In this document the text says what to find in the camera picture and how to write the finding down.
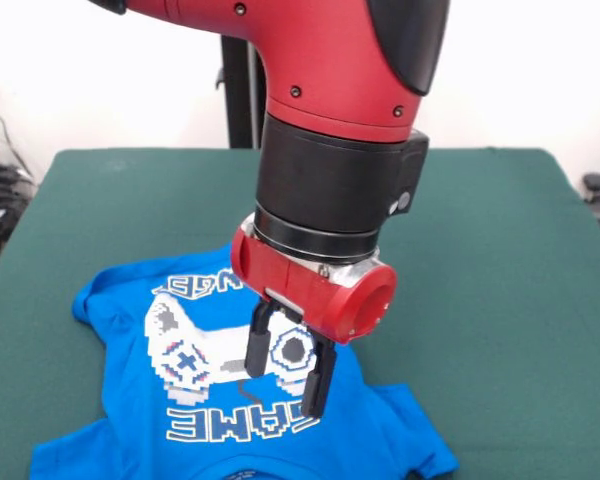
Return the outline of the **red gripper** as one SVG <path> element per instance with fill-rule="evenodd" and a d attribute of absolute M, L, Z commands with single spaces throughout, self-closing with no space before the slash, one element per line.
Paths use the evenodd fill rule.
<path fill-rule="evenodd" d="M 238 227 L 230 261 L 241 281 L 264 298 L 254 309 L 249 327 L 244 361 L 247 374 L 252 378 L 265 374 L 271 342 L 269 322 L 282 305 L 291 309 L 309 328 L 315 354 L 301 413 L 321 418 L 337 359 L 335 342 L 347 344 L 379 325 L 396 292 L 395 270 L 379 260 L 378 252 L 349 265 L 292 257 L 262 242 L 254 234 L 252 222 Z"/>

